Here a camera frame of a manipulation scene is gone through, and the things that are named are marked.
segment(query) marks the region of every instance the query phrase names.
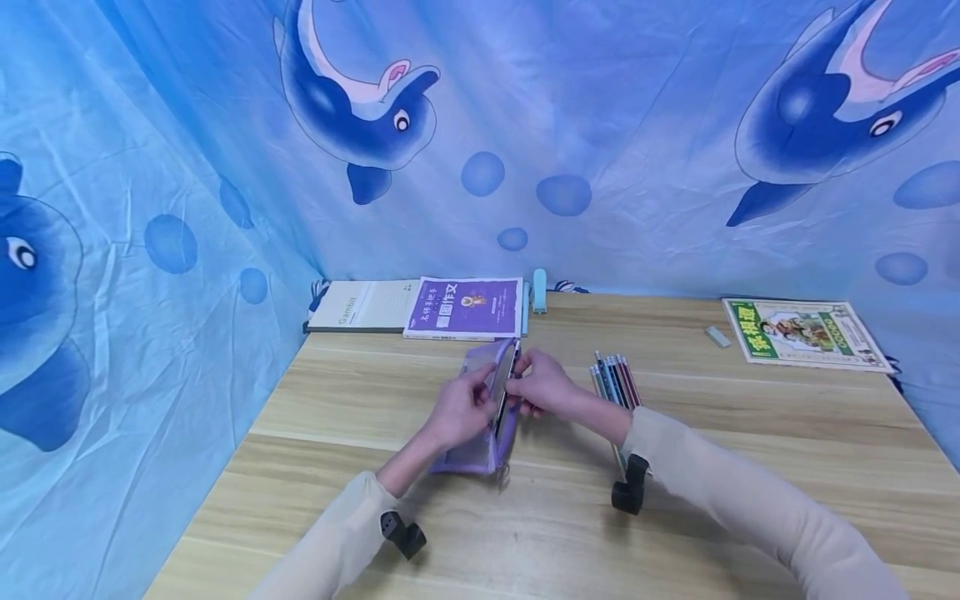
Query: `wooden desk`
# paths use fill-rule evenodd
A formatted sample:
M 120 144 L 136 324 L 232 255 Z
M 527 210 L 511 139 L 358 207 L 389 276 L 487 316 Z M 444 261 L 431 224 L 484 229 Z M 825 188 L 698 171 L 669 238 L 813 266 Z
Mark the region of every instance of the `wooden desk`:
M 524 346 L 588 386 L 593 351 L 632 362 L 647 406 L 749 456 L 849 519 L 915 600 L 960 589 L 960 478 L 888 379 L 748 365 L 719 302 L 553 294 Z M 156 579 L 150 598 L 242 598 L 341 488 L 422 424 L 466 343 L 313 335 Z M 608 444 L 545 419 L 507 488 L 421 479 L 401 505 L 429 542 L 386 544 L 343 598 L 799 598 L 789 574 L 651 492 L 610 506 Z

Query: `beige sleeve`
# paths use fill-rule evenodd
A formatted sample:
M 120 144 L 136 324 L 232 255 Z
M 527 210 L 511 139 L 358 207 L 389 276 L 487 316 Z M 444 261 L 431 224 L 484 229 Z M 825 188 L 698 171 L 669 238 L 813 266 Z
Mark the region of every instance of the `beige sleeve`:
M 623 449 L 646 459 L 667 492 L 789 568 L 808 599 L 909 599 L 846 520 L 685 425 L 639 407 Z
M 371 472 L 334 498 L 251 600 L 328 600 L 353 583 L 383 543 L 380 517 L 397 504 Z

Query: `pencil case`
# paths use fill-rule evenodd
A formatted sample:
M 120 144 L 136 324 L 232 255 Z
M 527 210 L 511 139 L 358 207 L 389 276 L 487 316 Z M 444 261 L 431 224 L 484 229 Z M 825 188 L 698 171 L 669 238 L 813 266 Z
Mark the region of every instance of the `pencil case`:
M 507 380 L 514 376 L 514 364 L 519 355 L 518 338 L 485 344 L 467 352 L 460 373 L 496 363 L 496 369 L 487 377 L 486 384 L 491 402 L 497 404 L 497 413 L 486 431 L 445 452 L 430 466 L 429 472 L 473 475 L 505 473 L 519 412 L 519 403 L 513 407 L 507 404 L 506 385 Z

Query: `blue fabric backdrop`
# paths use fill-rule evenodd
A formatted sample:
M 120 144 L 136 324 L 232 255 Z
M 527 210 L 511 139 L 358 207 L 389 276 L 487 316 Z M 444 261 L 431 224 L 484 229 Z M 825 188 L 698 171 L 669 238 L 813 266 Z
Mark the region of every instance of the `blue fabric backdrop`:
M 8 0 L 0 23 L 10 597 L 146 589 L 323 276 L 851 300 L 960 463 L 952 0 Z

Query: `white eraser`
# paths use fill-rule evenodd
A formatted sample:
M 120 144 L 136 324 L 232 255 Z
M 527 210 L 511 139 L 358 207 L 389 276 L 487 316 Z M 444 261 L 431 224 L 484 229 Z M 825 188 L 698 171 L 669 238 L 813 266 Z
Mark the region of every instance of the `white eraser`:
M 730 340 L 727 339 L 727 336 L 723 334 L 723 331 L 717 329 L 716 327 L 707 327 L 707 335 L 710 336 L 710 339 L 719 346 L 720 348 L 726 348 L 730 345 Z

